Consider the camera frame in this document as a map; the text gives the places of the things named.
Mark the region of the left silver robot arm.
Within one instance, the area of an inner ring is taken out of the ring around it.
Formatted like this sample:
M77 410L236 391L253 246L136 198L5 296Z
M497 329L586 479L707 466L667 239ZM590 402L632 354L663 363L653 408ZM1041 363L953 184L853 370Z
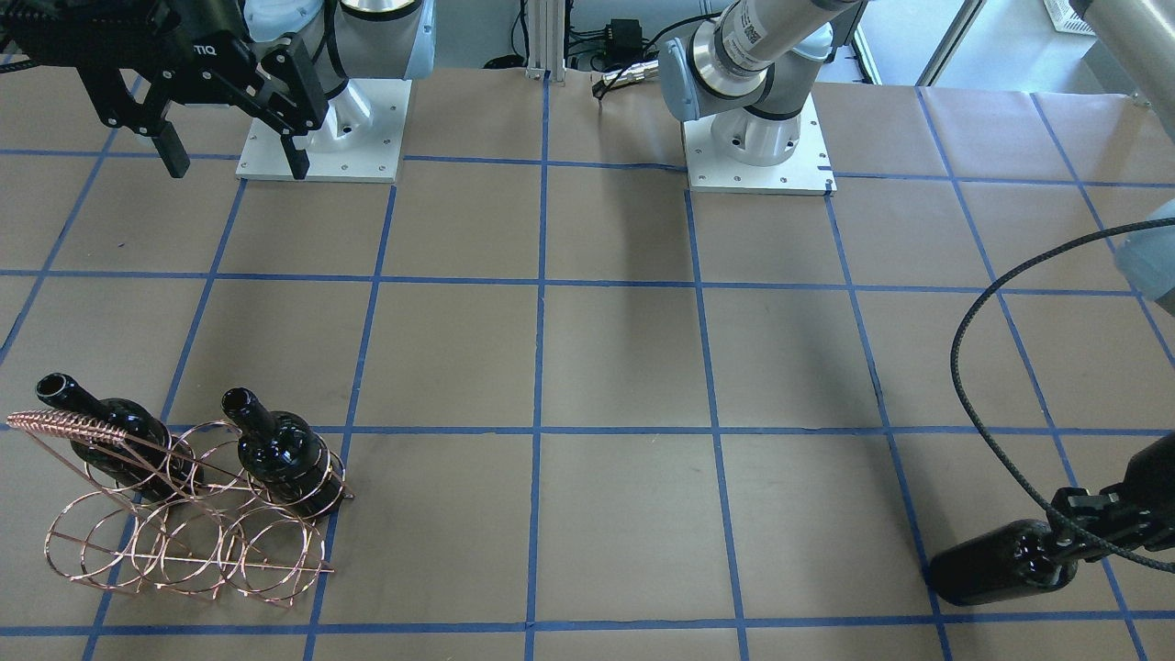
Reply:
M730 110L747 109L751 104L767 100L768 93L776 88L780 60L793 53L806 38L822 29L832 18L840 16L854 5L852 1L736 1L719 16L701 16L689 46L674 39L660 50L659 67L665 104L670 107L676 119L689 122L710 119ZM1075 537L1070 545L1089 542L1096 552L1115 554L1146 568L1170 573L1170 562L1159 562L1150 557L1129 551L1108 537L1093 532L1089 524L1077 522L1073 515L1062 513L1046 501L1039 490L1020 472L1010 456L1003 452L991 436L991 430L978 414L966 392L958 365L958 356L961 353L965 336L973 319L981 312L982 306L996 297L1015 277L1085 244L1119 235L1157 234L1167 229L1171 229L1171 215L1159 215L1086 234L1018 264L999 279L991 282L991 285L987 285L967 309L962 321L958 323L951 344L949 364L952 386L958 402L971 418L978 436L981 436L1025 494Z

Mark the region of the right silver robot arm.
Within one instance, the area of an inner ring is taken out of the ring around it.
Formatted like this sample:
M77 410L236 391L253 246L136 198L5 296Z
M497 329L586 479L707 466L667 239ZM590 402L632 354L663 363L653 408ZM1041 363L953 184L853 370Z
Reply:
M4 43L70 68L102 124L192 163L172 104L251 117L239 177L397 178L412 81L435 67L432 1L5 1Z

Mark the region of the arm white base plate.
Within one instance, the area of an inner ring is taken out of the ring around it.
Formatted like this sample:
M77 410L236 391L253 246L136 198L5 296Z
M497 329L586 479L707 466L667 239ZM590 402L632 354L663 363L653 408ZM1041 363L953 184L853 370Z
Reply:
M294 139L308 156L310 183L397 183L412 82L352 79L329 101L322 129ZM258 119L251 122L236 167L244 180L291 181L280 137Z
M831 196L838 191L813 96L783 121L746 109L684 122L693 193Z

